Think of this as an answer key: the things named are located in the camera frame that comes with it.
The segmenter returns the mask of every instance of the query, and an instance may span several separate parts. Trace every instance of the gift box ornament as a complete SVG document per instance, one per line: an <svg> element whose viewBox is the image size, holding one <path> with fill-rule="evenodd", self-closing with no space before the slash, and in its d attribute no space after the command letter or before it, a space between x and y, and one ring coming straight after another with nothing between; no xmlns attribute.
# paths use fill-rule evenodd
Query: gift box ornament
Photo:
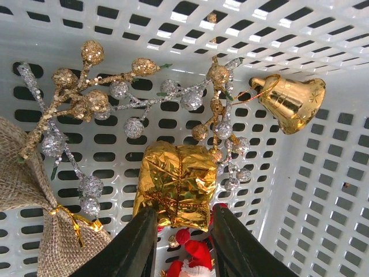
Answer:
<svg viewBox="0 0 369 277"><path fill-rule="evenodd" d="M142 160L133 215L148 206L157 211L158 226L207 231L216 189L216 170L203 146L150 145Z"/></svg>
<svg viewBox="0 0 369 277"><path fill-rule="evenodd" d="M90 222L57 203L39 153L23 163L18 151L27 134L0 117L0 211L41 206L44 231L38 257L38 277L67 277L111 241L97 220Z"/></svg>

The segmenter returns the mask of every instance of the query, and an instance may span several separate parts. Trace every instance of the gold bow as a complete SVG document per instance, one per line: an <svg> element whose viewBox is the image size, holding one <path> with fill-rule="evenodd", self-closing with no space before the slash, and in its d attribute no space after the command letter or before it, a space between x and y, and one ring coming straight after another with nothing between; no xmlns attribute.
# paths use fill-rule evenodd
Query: gold bow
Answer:
<svg viewBox="0 0 369 277"><path fill-rule="evenodd" d="M76 236L78 238L78 243L80 244L80 247L85 247L85 244L82 240L81 228L78 225L77 220L84 222L88 228L92 229L95 232L98 232L103 228L103 225L99 220L91 222L85 219L83 216L75 215L74 213L70 212L66 207L60 204L58 204L58 206L49 213L50 215L56 215L57 212L59 212L60 210L65 211L70 216L71 221L73 222L74 231L76 232Z"/></svg>

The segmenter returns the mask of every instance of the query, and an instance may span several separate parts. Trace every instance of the burlap sack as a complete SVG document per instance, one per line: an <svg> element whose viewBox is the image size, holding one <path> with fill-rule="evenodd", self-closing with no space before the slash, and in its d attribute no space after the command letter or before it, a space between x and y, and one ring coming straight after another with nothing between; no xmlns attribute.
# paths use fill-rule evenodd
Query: burlap sack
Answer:
<svg viewBox="0 0 369 277"><path fill-rule="evenodd" d="M44 232L40 243L37 275L39 277L67 277L98 254L110 242L109 234L98 232L77 221L85 247L81 248L73 229L71 217L60 209L50 211L58 203L51 190L39 153L24 164L17 161L26 133L0 117L0 211L41 206L44 210Z"/></svg>

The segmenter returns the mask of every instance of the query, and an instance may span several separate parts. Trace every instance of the gold bell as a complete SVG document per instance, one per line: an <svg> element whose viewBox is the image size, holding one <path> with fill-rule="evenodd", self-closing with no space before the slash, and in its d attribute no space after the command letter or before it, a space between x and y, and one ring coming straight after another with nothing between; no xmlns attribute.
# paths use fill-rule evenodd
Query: gold bell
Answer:
<svg viewBox="0 0 369 277"><path fill-rule="evenodd" d="M259 97L259 102L277 118L285 134L302 130L312 120L323 102L326 86L322 79L300 82L276 75L254 77L249 83L257 92L274 86Z"/></svg>

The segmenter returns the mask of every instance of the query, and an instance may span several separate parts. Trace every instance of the white basket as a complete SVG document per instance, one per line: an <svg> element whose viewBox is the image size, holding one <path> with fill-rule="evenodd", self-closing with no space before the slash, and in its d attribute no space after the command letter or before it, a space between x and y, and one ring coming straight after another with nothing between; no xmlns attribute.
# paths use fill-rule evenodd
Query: white basket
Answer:
<svg viewBox="0 0 369 277"><path fill-rule="evenodd" d="M283 135L257 101L233 110L236 135L252 144L246 159L237 161L252 170L253 178L232 193L219 186L214 202L228 202L265 247L299 276L365 277L368 6L363 0L0 0L0 115L32 130L39 108L13 73L13 64L37 65L33 70L49 103L52 73L59 67L80 70L80 47L88 39L98 40L106 54L91 76L128 71L137 57L173 63L132 89L139 98L156 97L167 78L185 86L202 80L215 54L221 63L245 57L235 70L235 91L248 88L252 76L319 76L327 82L326 99L317 118L297 134ZM215 26L204 20L213 10L220 20ZM209 43L215 36L218 43ZM112 235L131 219L144 149L157 139L195 143L192 126L211 115L208 89L204 109L197 113L178 108L178 101L155 106L144 137L136 141L127 140L122 128L141 110L118 112L106 126L60 122L61 131L72 134L70 148L78 152L83 170L103 178L100 216ZM49 174L52 162L45 160ZM71 170L62 163L52 188L61 204L78 212L78 181ZM225 176L219 176L220 184ZM0 229L0 276L36 276L42 210L1 213ZM183 249L168 249L167 239L175 232L166 228L159 233L157 273L185 256ZM208 235L200 233L193 230L193 238Z"/></svg>

